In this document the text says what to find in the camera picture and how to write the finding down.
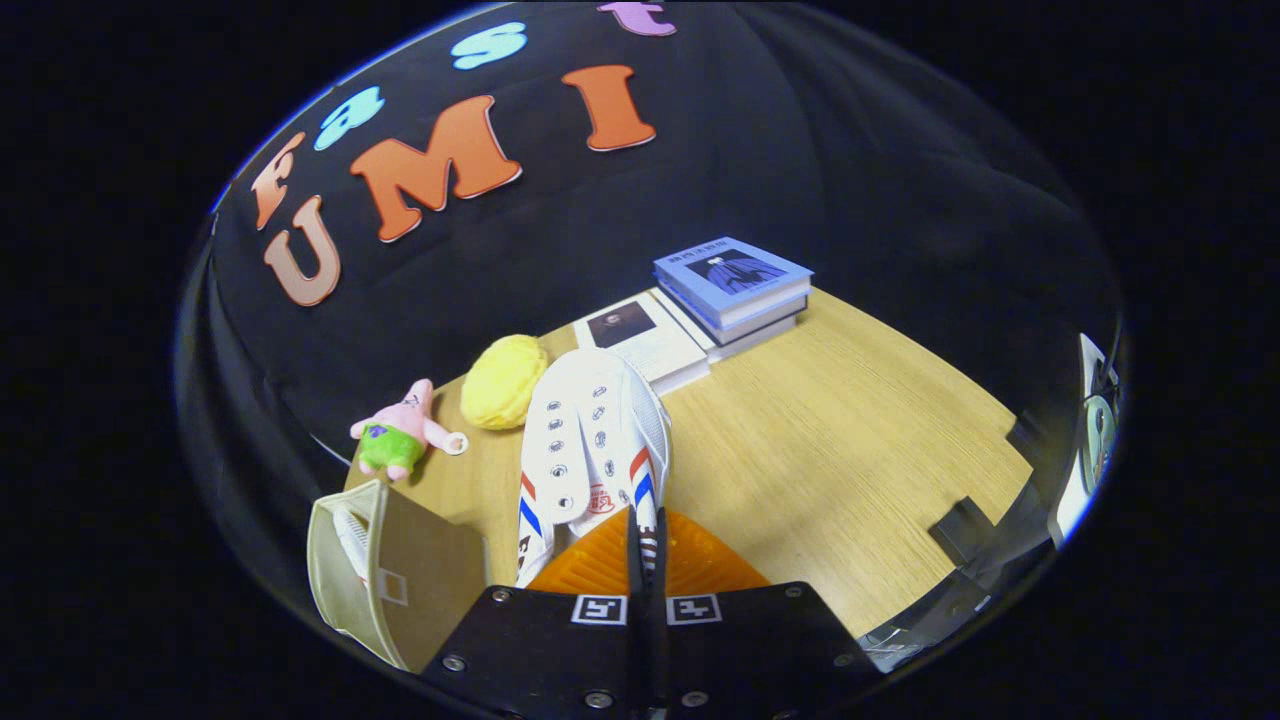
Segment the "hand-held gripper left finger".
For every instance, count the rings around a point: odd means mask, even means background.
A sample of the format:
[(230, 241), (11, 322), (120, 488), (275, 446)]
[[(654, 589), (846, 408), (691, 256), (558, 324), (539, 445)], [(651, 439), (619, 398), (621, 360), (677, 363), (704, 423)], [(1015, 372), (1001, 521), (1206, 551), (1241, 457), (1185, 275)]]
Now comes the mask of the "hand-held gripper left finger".
[(481, 592), (420, 682), (479, 719), (643, 717), (641, 565), (636, 514), (621, 514), (623, 593)]

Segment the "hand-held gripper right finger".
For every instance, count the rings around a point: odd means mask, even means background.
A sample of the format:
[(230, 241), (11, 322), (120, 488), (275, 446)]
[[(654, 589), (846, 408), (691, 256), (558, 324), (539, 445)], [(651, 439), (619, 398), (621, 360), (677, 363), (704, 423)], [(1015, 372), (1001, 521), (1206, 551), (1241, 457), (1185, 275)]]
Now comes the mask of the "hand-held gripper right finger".
[(645, 719), (829, 719), (884, 673), (805, 582), (671, 594), (667, 512), (643, 596)]

